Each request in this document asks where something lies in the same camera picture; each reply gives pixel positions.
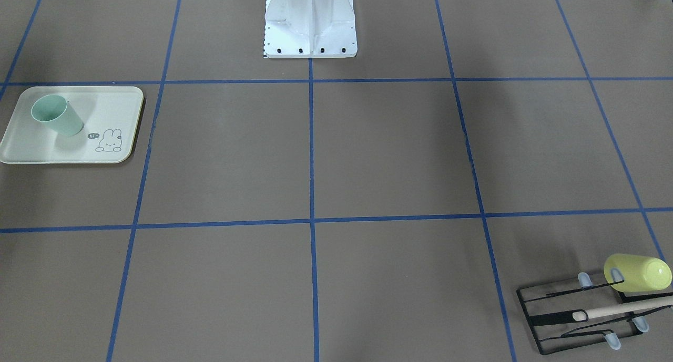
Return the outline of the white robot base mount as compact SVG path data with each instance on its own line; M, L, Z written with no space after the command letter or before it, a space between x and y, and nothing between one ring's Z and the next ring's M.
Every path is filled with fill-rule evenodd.
M264 58L353 58L358 54L353 0L266 0L264 20Z

